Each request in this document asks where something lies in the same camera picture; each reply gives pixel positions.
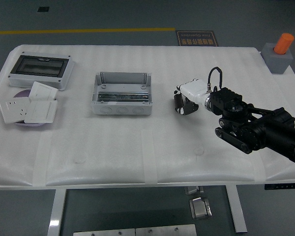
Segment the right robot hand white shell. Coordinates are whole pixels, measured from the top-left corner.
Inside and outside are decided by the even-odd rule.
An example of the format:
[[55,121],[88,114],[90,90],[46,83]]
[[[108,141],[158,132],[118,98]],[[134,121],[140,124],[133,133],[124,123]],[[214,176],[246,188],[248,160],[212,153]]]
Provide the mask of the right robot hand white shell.
[[174,91],[175,110],[181,115],[189,115],[202,105],[211,111],[210,93],[207,83],[200,79],[182,84]]

